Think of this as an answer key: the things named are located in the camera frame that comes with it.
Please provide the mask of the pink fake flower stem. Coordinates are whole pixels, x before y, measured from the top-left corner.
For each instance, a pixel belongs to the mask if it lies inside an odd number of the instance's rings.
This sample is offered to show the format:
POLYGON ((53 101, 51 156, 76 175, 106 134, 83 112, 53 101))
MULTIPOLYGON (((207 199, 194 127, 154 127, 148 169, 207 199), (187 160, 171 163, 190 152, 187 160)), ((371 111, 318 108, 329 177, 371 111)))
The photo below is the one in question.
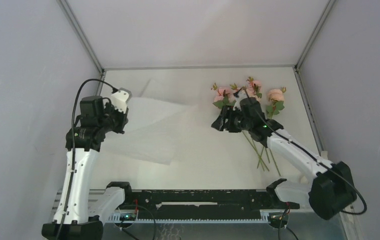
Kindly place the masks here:
MULTIPOLYGON (((267 100, 268 104, 266 106, 267 111, 267 118, 272 119, 274 116, 278 115, 282 110, 284 110, 284 93, 286 92, 286 87, 281 88, 274 88, 271 89, 267 93, 267 100)), ((273 161, 275 168, 277 170, 277 173, 279 176, 281 176, 280 170, 278 168, 277 162, 275 160, 274 154, 271 149, 266 148, 265 149, 268 162, 271 163, 271 160, 273 161)))
POLYGON ((216 96, 215 96, 212 104, 215 107, 217 107, 218 109, 222 109, 222 107, 224 107, 224 106, 225 107, 229 107, 229 106, 233 107, 233 105, 235 103, 233 93, 241 87, 239 87, 236 83, 231 84, 230 87, 219 87, 217 85, 217 83, 214 83, 212 85, 211 90, 216 92, 216 96))
MULTIPOLYGON (((251 76, 246 81, 248 83, 248 85, 246 87, 247 92, 249 93, 250 96, 256 98, 256 100, 258 102, 260 102, 260 100, 262 98, 261 82, 258 80, 255 80, 251 76)), ((246 140, 249 142, 250 146, 253 148, 253 150, 255 151, 255 153, 258 157, 258 164, 257 164, 256 168, 258 169, 259 167, 261 167, 263 169, 263 171, 265 171, 265 170, 269 171, 268 166, 266 165, 265 161, 262 158, 263 154, 266 154, 266 158, 267 158, 268 163, 271 163, 270 156, 269 156, 267 148, 263 146, 261 151, 258 151, 258 149, 254 143, 254 140, 250 140, 248 135, 245 132, 243 132, 243 135, 245 136, 246 140)))

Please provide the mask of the translucent white wrapping paper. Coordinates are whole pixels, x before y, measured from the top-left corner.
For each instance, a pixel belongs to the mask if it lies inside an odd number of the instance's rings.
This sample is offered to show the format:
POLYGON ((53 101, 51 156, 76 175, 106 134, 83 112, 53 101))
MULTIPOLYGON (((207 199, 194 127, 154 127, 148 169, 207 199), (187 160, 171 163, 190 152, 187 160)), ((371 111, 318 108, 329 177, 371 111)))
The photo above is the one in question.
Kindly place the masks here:
POLYGON ((178 162, 187 114, 197 104, 199 86, 183 80, 130 79, 132 92, 124 134, 107 134, 102 151, 115 157, 163 165, 178 162))

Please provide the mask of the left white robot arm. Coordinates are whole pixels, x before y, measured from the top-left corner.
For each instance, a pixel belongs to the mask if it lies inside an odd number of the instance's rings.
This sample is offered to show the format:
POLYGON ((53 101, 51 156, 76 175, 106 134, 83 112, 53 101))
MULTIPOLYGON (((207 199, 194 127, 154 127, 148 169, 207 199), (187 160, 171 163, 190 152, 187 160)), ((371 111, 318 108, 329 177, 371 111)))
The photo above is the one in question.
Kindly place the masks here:
POLYGON ((42 227, 48 240, 100 240, 104 224, 117 206, 129 208, 134 195, 119 186, 106 188, 95 206, 88 207, 90 183, 101 144, 106 134, 124 133, 131 95, 119 91, 110 97, 84 97, 75 105, 80 114, 72 116, 66 135, 67 170, 57 211, 51 223, 42 227))

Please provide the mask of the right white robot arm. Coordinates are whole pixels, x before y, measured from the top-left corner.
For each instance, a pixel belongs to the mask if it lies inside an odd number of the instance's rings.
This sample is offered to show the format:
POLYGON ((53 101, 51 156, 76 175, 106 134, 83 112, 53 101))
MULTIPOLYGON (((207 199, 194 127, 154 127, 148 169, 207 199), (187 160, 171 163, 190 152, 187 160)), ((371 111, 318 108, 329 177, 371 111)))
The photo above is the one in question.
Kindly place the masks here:
POLYGON ((223 106, 211 127, 218 131, 247 131, 252 140, 273 150, 292 164, 307 179, 296 183, 280 178, 267 187, 267 203, 280 208, 286 202, 310 206, 322 219, 329 220, 358 198, 349 166, 333 163, 293 139, 279 122, 267 119, 260 103, 245 98, 239 106, 223 106))

